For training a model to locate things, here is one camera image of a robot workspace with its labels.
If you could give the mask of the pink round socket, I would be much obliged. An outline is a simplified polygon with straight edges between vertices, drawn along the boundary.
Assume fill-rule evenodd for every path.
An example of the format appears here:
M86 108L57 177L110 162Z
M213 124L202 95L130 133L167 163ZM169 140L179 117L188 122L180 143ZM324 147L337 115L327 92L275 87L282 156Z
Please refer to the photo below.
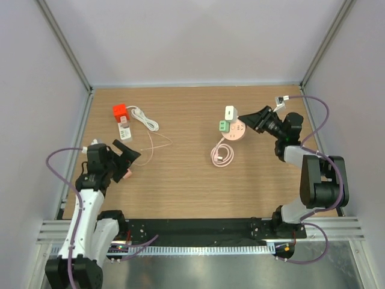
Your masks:
M246 129L246 124L237 119L236 122L230 123L228 132L222 132L221 134L228 141L238 141L245 136Z

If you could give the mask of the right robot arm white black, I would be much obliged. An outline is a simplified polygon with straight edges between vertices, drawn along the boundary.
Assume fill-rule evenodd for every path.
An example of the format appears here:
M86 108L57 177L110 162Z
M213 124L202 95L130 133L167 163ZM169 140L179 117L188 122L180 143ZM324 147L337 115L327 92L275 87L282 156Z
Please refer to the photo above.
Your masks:
M277 238L289 238L301 230L301 221L321 211L344 207L348 203L345 161L328 157L300 145L303 116L290 112L281 120L269 106L256 113L239 116L250 129L267 132L276 138L277 158L301 169L299 196L291 203L277 207L268 222Z

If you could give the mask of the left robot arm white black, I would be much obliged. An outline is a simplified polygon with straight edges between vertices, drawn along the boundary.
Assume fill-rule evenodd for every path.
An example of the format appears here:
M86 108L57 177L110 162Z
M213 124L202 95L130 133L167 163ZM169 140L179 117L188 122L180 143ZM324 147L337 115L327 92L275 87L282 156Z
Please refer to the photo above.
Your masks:
M103 262L111 242L127 235L127 224L120 210L101 212L111 182L119 182L140 157L119 140L110 146L93 140L79 148L86 154L82 173L74 184L51 167L50 171L67 184L76 195L75 209L64 243L56 258L47 261L45 274L52 288L101 288Z

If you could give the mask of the pink usb charger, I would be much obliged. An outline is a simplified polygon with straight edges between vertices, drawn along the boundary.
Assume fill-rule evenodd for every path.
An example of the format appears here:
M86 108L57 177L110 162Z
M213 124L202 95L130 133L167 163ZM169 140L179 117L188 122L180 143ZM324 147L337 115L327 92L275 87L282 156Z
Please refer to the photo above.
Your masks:
M124 175L124 179L129 178L132 175L132 172L130 169L127 170L126 174Z

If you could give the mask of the green usb charger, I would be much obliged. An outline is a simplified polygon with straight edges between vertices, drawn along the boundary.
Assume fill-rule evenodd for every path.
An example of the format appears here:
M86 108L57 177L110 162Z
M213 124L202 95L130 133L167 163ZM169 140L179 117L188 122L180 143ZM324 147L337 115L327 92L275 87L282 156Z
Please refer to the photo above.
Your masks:
M219 122L219 132L228 133L230 131L230 122L221 120Z

